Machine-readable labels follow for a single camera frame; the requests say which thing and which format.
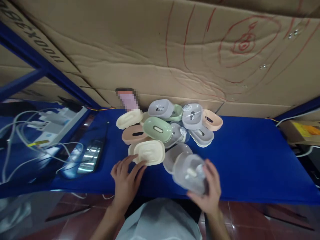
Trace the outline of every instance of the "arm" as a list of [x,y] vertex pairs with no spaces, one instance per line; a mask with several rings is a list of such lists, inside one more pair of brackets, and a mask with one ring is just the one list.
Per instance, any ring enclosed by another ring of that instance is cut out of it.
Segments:
[[208,181],[209,193],[204,196],[198,196],[189,191],[187,195],[206,213],[211,239],[230,240],[227,228],[223,222],[223,214],[219,209],[221,187],[218,171],[209,159],[206,159],[203,171]]
[[137,156],[137,154],[130,155],[113,166],[111,176],[116,183],[115,197],[91,240],[113,239],[118,224],[124,218],[124,214],[137,194],[143,173],[147,167],[144,166],[145,161],[142,161],[132,169],[130,174],[128,173],[129,164]]

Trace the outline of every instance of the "person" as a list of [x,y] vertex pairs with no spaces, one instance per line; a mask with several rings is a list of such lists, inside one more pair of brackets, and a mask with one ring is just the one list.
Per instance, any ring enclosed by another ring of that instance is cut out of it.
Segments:
[[128,173],[129,164],[137,156],[137,154],[130,155],[112,168],[111,176],[115,181],[115,197],[91,240],[112,240],[124,216],[126,220],[116,240],[202,239],[197,224],[200,215],[195,221],[186,211],[188,210],[189,213],[197,212],[197,206],[207,215],[207,226],[209,226],[211,239],[230,240],[224,225],[223,214],[219,209],[221,195],[219,174],[209,159],[205,160],[203,166],[208,182],[208,194],[198,196],[193,192],[187,192],[187,196],[197,204],[196,207],[184,209],[175,201],[157,198],[143,203],[134,213],[126,216],[128,209],[134,202],[143,173],[147,167],[145,161],[142,161]]

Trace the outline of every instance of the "pile of soap dishes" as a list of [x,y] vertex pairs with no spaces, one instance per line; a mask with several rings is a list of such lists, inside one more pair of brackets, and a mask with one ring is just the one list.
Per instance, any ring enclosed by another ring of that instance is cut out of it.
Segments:
[[185,143],[191,136],[199,147],[207,147],[214,138],[213,131],[219,130],[222,124],[218,115],[203,110],[200,104],[181,107],[167,99],[152,102],[145,113],[140,109],[127,112],[116,123],[119,129],[124,129],[122,140],[130,145],[128,154],[139,154],[134,160],[136,164],[142,160],[147,161],[147,166],[163,162],[177,184],[198,193],[204,192],[200,184],[204,174],[198,168],[203,160]]

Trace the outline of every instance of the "green soap dish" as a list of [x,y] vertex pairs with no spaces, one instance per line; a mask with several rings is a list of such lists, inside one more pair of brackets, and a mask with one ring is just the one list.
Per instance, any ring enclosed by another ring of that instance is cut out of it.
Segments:
[[179,122],[182,119],[182,113],[183,113],[182,107],[179,104],[175,104],[172,115],[169,118],[164,119],[164,121]]
[[166,143],[172,137],[172,126],[157,117],[149,117],[143,124],[143,132],[149,137]]

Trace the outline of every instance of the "person's left hand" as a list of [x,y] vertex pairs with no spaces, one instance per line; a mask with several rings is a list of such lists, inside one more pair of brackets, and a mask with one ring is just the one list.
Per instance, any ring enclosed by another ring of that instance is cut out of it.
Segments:
[[136,196],[144,170],[147,168],[147,166],[145,166],[146,161],[141,161],[134,166],[131,173],[128,173],[129,164],[137,156],[137,154],[129,155],[122,161],[116,163],[111,170],[111,176],[116,183],[112,206],[123,214],[127,211]]

